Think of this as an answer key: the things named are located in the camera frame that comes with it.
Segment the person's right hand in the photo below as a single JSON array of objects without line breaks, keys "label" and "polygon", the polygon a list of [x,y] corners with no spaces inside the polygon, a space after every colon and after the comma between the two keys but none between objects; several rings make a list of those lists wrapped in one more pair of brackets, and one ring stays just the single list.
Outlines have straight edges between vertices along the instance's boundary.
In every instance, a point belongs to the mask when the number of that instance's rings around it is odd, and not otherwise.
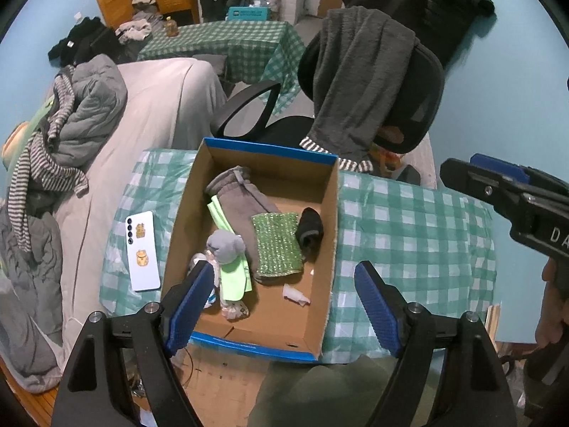
[{"label": "person's right hand", "polygon": [[561,298],[554,285],[557,264],[549,258],[542,271],[546,283],[541,306],[540,319],[535,331],[536,343],[540,348],[560,341],[563,326],[568,324],[568,301]]}]

